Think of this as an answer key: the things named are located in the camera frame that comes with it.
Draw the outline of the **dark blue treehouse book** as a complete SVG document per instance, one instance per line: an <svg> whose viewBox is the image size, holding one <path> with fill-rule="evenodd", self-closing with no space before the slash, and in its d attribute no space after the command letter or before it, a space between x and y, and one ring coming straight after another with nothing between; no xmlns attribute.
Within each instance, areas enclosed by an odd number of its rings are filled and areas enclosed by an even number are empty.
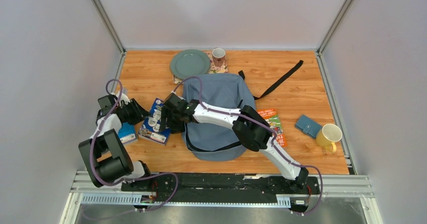
<svg viewBox="0 0 427 224"><path fill-rule="evenodd" d="M166 145L171 135L171 129L161 120L163 102L159 98L154 100L149 111L150 115L143 121L138 130L139 138Z"/></svg>

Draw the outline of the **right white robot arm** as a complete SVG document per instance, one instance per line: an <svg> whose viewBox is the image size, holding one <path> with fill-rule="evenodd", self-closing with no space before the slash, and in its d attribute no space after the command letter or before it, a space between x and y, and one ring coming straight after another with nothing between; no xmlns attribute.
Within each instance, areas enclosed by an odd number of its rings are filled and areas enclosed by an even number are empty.
<svg viewBox="0 0 427 224"><path fill-rule="evenodd" d="M307 187L308 170L280 146L276 132L251 106L229 109L196 99L187 102L171 92L162 106L161 127L190 122L231 129L243 147L262 153L279 169L291 192L300 193Z"/></svg>

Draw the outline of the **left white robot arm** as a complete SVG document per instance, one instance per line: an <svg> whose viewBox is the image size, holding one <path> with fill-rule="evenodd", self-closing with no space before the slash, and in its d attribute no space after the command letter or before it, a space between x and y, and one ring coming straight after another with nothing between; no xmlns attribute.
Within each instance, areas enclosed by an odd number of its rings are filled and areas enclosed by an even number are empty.
<svg viewBox="0 0 427 224"><path fill-rule="evenodd" d="M104 184L96 179L95 175L104 182L113 183L134 171L133 163L118 136L118 131L124 123L136 125L149 116L149 112L134 98L121 100L119 106L107 116L117 97L118 95L107 95L98 99L100 110L97 113L96 125L100 133L94 142L92 141L95 135L92 134L78 146L90 179L98 188ZM106 121L100 127L100 123L106 116Z"/></svg>

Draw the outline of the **blue-grey backpack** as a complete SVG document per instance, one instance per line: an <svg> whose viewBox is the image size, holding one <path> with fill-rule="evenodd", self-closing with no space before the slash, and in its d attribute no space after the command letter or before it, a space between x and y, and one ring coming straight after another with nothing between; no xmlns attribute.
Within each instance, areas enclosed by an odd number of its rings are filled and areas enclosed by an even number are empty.
<svg viewBox="0 0 427 224"><path fill-rule="evenodd" d="M183 83L187 103L183 139L200 160L225 162L245 151L274 156L283 148L278 134L256 111L244 74L204 74Z"/></svg>

